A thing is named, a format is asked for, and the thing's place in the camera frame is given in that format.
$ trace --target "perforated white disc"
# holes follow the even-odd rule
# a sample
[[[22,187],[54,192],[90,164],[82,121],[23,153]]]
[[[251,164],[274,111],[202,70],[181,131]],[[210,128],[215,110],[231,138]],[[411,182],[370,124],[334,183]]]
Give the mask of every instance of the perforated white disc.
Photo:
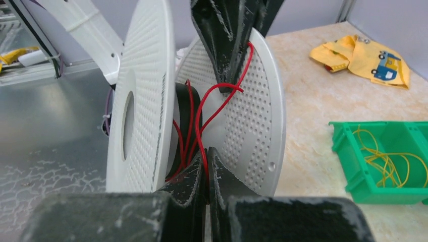
[[[255,29],[250,42],[254,56],[241,87],[229,104],[203,131],[205,147],[216,147],[231,172],[261,195],[275,193],[285,148],[284,88],[265,39]],[[247,51],[244,66],[248,62]],[[211,61],[199,38],[189,46],[178,68],[176,81],[187,79],[202,96],[215,85]],[[229,94],[214,91],[202,109],[205,122]]]
[[[138,1],[113,103],[107,192],[153,192],[165,182],[175,97],[173,36],[168,1]]]

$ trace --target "green basket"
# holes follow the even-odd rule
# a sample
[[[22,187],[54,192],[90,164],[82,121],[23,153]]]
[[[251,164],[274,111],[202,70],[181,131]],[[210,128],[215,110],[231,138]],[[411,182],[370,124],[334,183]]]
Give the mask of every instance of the green basket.
[[[362,144],[353,132],[360,129],[370,131],[375,137],[382,153],[411,153],[419,156],[428,166],[428,122],[330,122],[334,126],[332,150],[339,156],[350,192],[356,203],[366,204],[415,204],[428,205],[428,188],[423,188],[426,170],[416,158],[407,156],[410,173],[407,183],[401,187],[392,187],[388,179],[385,187],[377,183],[382,173],[370,164],[365,157],[370,153],[362,151]],[[366,147],[374,148],[375,143],[367,133],[361,133]],[[407,163],[400,156],[390,156],[398,176],[404,180],[407,175]]]

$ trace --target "green tray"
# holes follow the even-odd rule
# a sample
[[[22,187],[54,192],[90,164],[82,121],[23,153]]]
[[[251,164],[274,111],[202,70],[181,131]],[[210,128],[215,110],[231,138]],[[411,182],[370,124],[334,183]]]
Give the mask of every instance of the green tray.
[[[350,192],[356,203],[366,204],[415,204],[428,205],[428,188],[423,188],[426,170],[416,158],[407,156],[410,163],[408,182],[402,187],[392,187],[391,179],[385,188],[376,183],[382,179],[382,173],[367,164],[364,158],[369,155],[361,151],[362,144],[353,132],[358,129],[370,131],[383,153],[405,152],[419,156],[428,166],[428,122],[330,122],[334,126],[332,150],[339,156]],[[374,142],[367,133],[361,133],[363,143],[374,148]],[[390,156],[398,176],[404,180],[407,164],[399,156]]]

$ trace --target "table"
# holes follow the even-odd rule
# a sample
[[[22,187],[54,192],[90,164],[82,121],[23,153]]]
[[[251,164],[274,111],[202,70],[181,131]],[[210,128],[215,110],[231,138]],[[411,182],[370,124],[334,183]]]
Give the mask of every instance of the table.
[[[338,156],[331,151],[329,121],[426,120],[428,82],[410,74],[410,90],[371,83],[349,71],[331,74],[308,57],[314,47],[346,35],[364,36],[339,23],[267,38],[283,79],[287,137],[275,196],[352,199]],[[377,241],[423,241],[428,206],[358,204]]]

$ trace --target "yellow rope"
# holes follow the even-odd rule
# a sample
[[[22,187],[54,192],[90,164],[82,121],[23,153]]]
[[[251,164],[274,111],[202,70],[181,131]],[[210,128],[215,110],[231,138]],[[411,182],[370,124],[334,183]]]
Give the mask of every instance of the yellow rope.
[[[367,148],[365,146],[365,144],[362,141],[361,135],[360,135],[361,132],[367,133],[371,136],[371,138],[374,141],[374,145],[376,147],[375,149]],[[426,187],[426,185],[428,184],[428,167],[426,166],[425,162],[419,156],[411,154],[411,153],[382,153],[382,152],[380,152],[378,142],[376,141],[376,138],[374,137],[374,135],[368,130],[360,129],[360,125],[358,125],[358,129],[356,131],[354,131],[352,134],[354,134],[354,135],[357,134],[358,139],[360,140],[360,143],[362,145],[361,150],[362,151],[364,151],[364,150],[368,151],[369,153],[372,154],[372,155],[369,155],[369,156],[364,158],[365,162],[367,164],[373,166],[376,170],[378,170],[379,172],[382,173],[382,179],[376,183],[376,186],[385,187],[386,181],[388,179],[391,179],[392,187],[402,188],[407,183],[407,181],[409,180],[409,175],[410,175],[410,162],[406,156],[411,156],[411,157],[418,159],[425,168],[426,180],[425,180],[425,184],[423,185],[423,187],[424,188]],[[397,169],[395,168],[395,165],[394,165],[393,161],[391,160],[390,156],[400,156],[406,161],[407,174],[406,174],[406,179],[403,182],[401,182],[400,176],[398,175]],[[383,167],[377,163],[374,163],[374,161],[376,161],[378,159],[381,159],[385,163],[385,165]]]

